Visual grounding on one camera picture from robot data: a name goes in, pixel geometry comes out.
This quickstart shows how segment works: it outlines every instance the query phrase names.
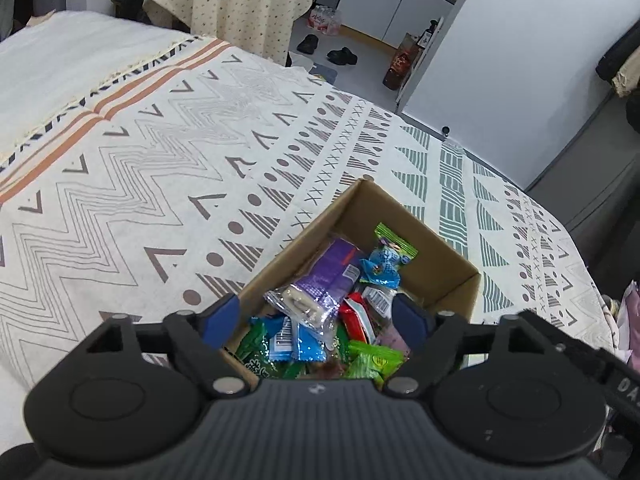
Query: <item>cardboard box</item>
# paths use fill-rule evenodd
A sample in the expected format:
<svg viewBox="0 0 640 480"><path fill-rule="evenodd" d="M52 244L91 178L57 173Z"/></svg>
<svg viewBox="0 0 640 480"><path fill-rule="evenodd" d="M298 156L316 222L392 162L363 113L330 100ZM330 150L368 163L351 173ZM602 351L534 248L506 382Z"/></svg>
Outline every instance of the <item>cardboard box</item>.
<svg viewBox="0 0 640 480"><path fill-rule="evenodd" d="M478 270L382 188L358 180L245 285L238 295L242 323L264 310L262 295L267 290L300 275L332 236L345 238L369 254L376 247L374 230L380 222L418 250L400 270L402 288L433 314L451 310L470 319L480 285ZM245 333L246 327L241 328L227 347L235 351ZM251 372L244 371L251 383L257 382Z"/></svg>

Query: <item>red candy wrapper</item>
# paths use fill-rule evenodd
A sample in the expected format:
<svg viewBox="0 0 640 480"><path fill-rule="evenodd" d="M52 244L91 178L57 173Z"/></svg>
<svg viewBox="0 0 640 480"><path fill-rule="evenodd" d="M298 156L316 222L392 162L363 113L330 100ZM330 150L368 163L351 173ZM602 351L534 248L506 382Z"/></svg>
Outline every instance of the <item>red candy wrapper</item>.
<svg viewBox="0 0 640 480"><path fill-rule="evenodd" d="M373 343L376 333L367 314L367 304L359 292L352 292L344 299L338 314L350 339Z"/></svg>

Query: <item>bed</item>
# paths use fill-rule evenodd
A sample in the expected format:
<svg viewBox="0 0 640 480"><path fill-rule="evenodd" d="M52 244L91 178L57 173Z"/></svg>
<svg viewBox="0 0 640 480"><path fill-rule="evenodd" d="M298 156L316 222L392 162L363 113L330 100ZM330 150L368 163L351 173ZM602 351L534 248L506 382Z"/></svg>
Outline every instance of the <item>bed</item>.
<svg viewBox="0 0 640 480"><path fill-rule="evenodd" d="M302 68L87 12L9 38L0 67L16 78L0 89L2 449L27 439L30 385L103 319L152 322L241 290L358 178L479 269L473 322L530 308L612 349L552 215Z"/></svg>

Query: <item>barcode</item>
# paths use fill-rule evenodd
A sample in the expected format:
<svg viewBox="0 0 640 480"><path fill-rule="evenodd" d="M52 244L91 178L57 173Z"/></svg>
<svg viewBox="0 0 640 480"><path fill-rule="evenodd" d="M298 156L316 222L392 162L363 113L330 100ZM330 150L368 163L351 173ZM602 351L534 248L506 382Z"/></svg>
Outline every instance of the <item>barcode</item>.
<svg viewBox="0 0 640 480"><path fill-rule="evenodd" d="M275 335L274 344L277 352L291 352L293 350L290 317L284 320L282 329Z"/></svg>
<svg viewBox="0 0 640 480"><path fill-rule="evenodd" d="M369 301L369 304L376 309L380 316L387 316L391 302L382 292L375 288L367 287L363 296L365 300Z"/></svg>
<svg viewBox="0 0 640 480"><path fill-rule="evenodd" d="M360 269L354 265L349 264L347 265L347 268L344 269L342 275L345 278L349 278L353 283L355 283L360 276Z"/></svg>

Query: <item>purple snack package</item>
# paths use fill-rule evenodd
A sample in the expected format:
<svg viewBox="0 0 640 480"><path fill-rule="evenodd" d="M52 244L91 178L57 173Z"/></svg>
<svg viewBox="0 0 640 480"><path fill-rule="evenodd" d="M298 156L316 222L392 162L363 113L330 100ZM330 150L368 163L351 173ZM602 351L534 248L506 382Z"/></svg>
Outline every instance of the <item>purple snack package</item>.
<svg viewBox="0 0 640 480"><path fill-rule="evenodd" d="M316 260L306 276L293 282L318 306L337 310L360 277L360 250L342 238L336 238Z"/></svg>
<svg viewBox="0 0 640 480"><path fill-rule="evenodd" d="M342 300L360 276L361 257L357 247L336 238L305 276L283 288L267 291L264 298L311 330L315 338L331 350L335 317Z"/></svg>

